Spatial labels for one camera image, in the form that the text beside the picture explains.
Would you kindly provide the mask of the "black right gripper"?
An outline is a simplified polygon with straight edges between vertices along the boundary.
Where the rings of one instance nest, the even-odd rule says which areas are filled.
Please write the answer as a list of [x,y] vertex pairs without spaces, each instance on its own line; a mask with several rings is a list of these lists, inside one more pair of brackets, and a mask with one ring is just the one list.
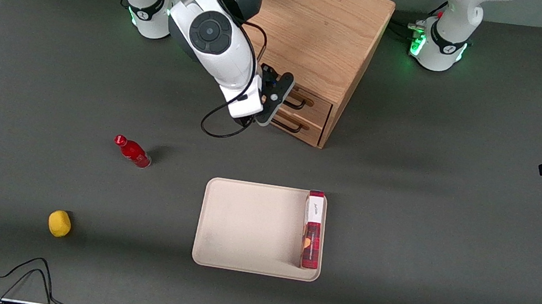
[[279,74],[277,71],[269,65],[261,65],[262,71],[262,85],[261,90],[276,92],[279,85]]

